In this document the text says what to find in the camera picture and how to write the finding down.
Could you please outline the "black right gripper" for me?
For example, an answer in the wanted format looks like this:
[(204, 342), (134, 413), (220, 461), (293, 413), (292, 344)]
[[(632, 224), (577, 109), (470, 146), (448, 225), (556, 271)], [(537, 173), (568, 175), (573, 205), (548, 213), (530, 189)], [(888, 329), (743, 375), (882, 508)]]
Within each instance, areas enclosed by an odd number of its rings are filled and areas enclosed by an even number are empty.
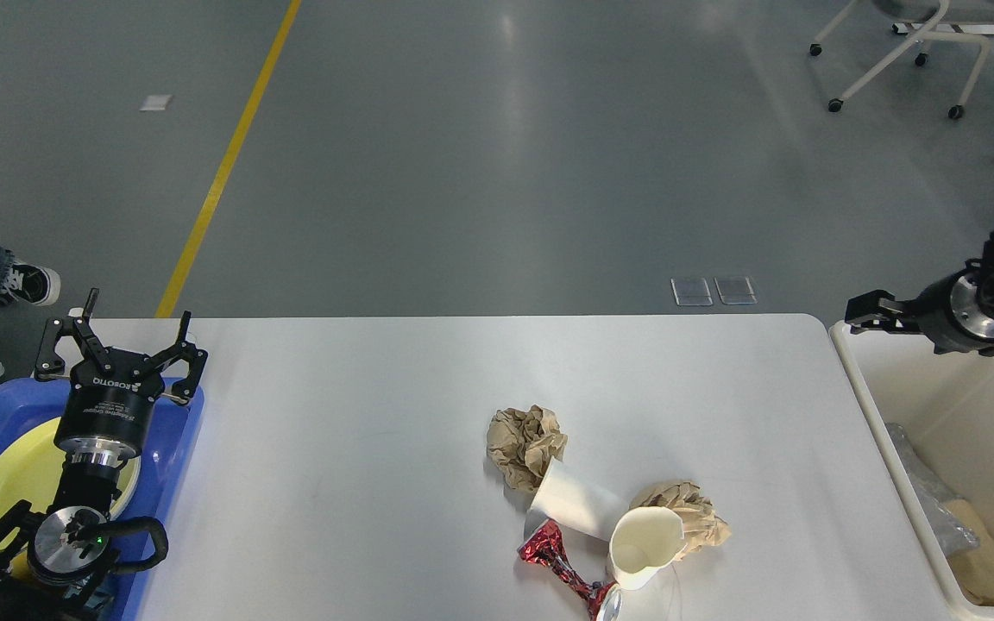
[(936, 280), (916, 298), (868, 292), (848, 299), (844, 323), (852, 334), (925, 335), (934, 354), (994, 357), (994, 317), (982, 310), (977, 295), (977, 272), (962, 270)]

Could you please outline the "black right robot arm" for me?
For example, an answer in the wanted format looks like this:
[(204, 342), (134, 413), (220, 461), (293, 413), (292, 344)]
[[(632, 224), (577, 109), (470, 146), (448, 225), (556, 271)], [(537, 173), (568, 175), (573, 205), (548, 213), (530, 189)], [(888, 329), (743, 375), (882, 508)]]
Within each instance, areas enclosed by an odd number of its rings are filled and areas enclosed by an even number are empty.
[(844, 322), (853, 334), (924, 336), (935, 354), (994, 357), (994, 231), (978, 258), (924, 287), (916, 298), (899, 300), (875, 290), (848, 299)]

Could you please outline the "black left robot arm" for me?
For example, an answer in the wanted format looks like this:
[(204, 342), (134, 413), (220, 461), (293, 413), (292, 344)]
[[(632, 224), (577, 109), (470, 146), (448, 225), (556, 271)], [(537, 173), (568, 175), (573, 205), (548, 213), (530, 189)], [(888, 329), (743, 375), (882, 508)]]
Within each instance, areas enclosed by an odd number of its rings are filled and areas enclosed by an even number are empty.
[(93, 288), (78, 316), (48, 319), (41, 336), (33, 378), (70, 385), (53, 436), (64, 457), (45, 510), (21, 499), (0, 517), (0, 620), (98, 620), (108, 578), (169, 553), (160, 518), (114, 518), (117, 483), (143, 456), (158, 402), (191, 405), (208, 353), (188, 337), (190, 311), (158, 353), (104, 345), (91, 328), (97, 302)]

